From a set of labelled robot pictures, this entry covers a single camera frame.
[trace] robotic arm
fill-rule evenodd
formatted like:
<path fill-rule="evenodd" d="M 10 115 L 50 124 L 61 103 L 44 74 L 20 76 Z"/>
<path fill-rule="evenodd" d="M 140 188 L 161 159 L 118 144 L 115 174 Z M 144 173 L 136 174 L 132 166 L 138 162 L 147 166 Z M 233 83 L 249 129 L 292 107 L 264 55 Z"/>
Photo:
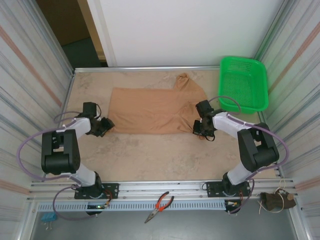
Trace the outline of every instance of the robotic arm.
<path fill-rule="evenodd" d="M 83 195 L 98 198 L 103 191 L 101 179 L 81 163 L 78 139 L 84 134 L 103 137 L 113 126 L 110 119 L 97 116 L 95 103 L 84 102 L 83 111 L 75 117 L 74 124 L 42 135 L 42 170 L 46 174 L 71 176 L 80 183 L 79 191 Z"/>
<path fill-rule="evenodd" d="M 231 120 L 224 110 L 214 110 L 208 100 L 199 102 L 195 107 L 201 120 L 194 121 L 193 134 L 206 138 L 215 137 L 215 131 L 221 130 L 238 139 L 241 162 L 223 175 L 221 190 L 226 195 L 232 196 L 238 193 L 252 173 L 279 159 L 279 152 L 271 135 L 241 124 L 242 121 L 235 117 L 232 117 L 235 120 Z M 256 126 L 269 130 L 265 123 Z"/>

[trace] red stripe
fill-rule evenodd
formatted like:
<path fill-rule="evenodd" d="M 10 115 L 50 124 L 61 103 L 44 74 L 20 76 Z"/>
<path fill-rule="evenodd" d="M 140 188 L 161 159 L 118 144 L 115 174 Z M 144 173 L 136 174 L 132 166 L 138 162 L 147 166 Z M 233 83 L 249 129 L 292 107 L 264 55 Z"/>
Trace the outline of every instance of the red stripe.
<path fill-rule="evenodd" d="M 59 107 L 62 106 L 62 102 L 59 98 L 54 94 L 54 92 L 50 89 L 50 87 L 45 83 L 37 70 L 32 66 L 26 56 L 19 50 L 17 45 L 12 41 L 6 31 L 0 26 L 0 36 L 6 42 L 6 44 L 12 49 L 12 51 L 17 55 L 17 57 L 21 60 L 21 62 L 26 66 L 26 68 L 30 71 L 30 73 L 38 80 L 41 86 L 46 90 L 46 92 L 50 95 L 50 97 L 55 101 Z"/>
<path fill-rule="evenodd" d="M 276 86 L 279 84 L 279 82 L 284 78 L 284 76 L 287 74 L 287 72 L 290 70 L 290 68 L 293 66 L 293 64 L 297 61 L 297 59 L 304 53 L 304 51 L 307 49 L 307 47 L 312 43 L 312 41 L 316 38 L 318 33 L 320 32 L 320 22 L 315 26 L 315 28 L 312 30 L 312 32 L 309 34 L 309 36 L 304 40 L 298 51 L 295 53 L 291 61 L 287 64 L 287 66 L 282 70 L 280 75 L 276 78 L 272 86 L 269 88 L 268 93 L 269 95 L 271 92 L 276 88 Z"/>
<path fill-rule="evenodd" d="M 22 186 L 15 185 L 8 181 L 3 181 L 1 179 L 0 179 L 0 189 L 5 189 L 11 192 L 16 192 L 16 193 L 25 194 L 25 195 L 30 194 L 29 189 L 26 189 Z"/>
<path fill-rule="evenodd" d="M 297 191 L 305 191 L 307 189 L 311 189 L 318 186 L 320 186 L 320 176 L 314 177 L 308 181 L 303 181 L 295 185 L 295 189 Z"/>

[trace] black mounting plate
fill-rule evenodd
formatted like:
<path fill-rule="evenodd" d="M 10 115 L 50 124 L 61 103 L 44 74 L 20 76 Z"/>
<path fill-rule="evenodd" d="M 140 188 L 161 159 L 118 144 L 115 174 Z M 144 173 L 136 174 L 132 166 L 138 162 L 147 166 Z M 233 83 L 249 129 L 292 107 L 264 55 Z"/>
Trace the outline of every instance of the black mounting plate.
<path fill-rule="evenodd" d="M 239 192 L 234 195 L 227 195 L 224 192 L 224 188 L 221 181 L 208 181 L 206 184 L 206 193 L 208 198 L 217 198 L 217 197 L 240 197 L 240 191 L 243 193 L 243 197 L 248 197 L 250 193 L 250 185 L 247 181 L 243 182 L 243 184 L 239 188 Z"/>
<path fill-rule="evenodd" d="M 102 183 L 103 189 L 108 189 L 112 193 L 112 199 L 117 199 L 119 194 L 119 183 Z M 107 199 L 107 195 L 102 191 L 102 195 L 99 198 L 92 198 L 81 191 L 81 187 L 74 191 L 74 199 Z"/>

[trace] table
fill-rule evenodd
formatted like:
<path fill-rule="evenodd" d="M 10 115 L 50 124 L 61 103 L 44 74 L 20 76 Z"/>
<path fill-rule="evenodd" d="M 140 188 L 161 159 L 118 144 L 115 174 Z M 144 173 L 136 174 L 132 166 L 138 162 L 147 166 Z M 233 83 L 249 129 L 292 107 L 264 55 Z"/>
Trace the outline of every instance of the table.
<path fill-rule="evenodd" d="M 77 72 L 67 111 L 81 112 L 83 102 L 94 102 L 100 105 L 102 116 L 107 117 L 113 87 L 171 89 L 181 73 L 189 74 L 208 98 L 218 95 L 218 70 Z M 218 100 L 212 106 L 219 108 Z M 242 114 L 239 118 L 259 122 L 257 114 Z M 222 131 L 216 132 L 214 142 L 200 140 L 189 133 L 107 133 L 102 138 L 83 136 L 78 144 L 81 162 L 98 172 L 102 181 L 221 179 L 240 162 L 238 141 Z M 276 175 L 271 169 L 256 177 L 275 178 Z"/>

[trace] pliers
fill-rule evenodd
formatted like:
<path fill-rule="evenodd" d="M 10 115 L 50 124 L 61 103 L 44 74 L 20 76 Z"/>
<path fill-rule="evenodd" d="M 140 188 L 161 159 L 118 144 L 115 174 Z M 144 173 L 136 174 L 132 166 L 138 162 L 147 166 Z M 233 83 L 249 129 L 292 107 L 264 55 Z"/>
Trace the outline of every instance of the pliers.
<path fill-rule="evenodd" d="M 168 194 L 169 194 L 169 192 L 166 191 L 164 194 L 162 194 L 162 195 L 159 197 L 159 200 L 158 200 L 158 202 L 157 202 L 156 205 L 155 205 L 155 209 L 150 213 L 150 215 L 148 216 L 148 218 L 145 220 L 145 222 L 144 222 L 145 224 L 146 224 L 147 222 L 149 222 L 151 219 L 153 219 L 154 216 L 155 216 L 158 212 L 162 212 L 163 210 L 165 210 L 167 207 L 169 207 L 169 206 L 172 204 L 172 202 L 174 201 L 175 196 L 172 196 L 171 199 L 170 199 L 170 201 L 169 201 L 166 205 L 160 207 L 161 200 L 162 200 L 165 196 L 167 196 Z"/>

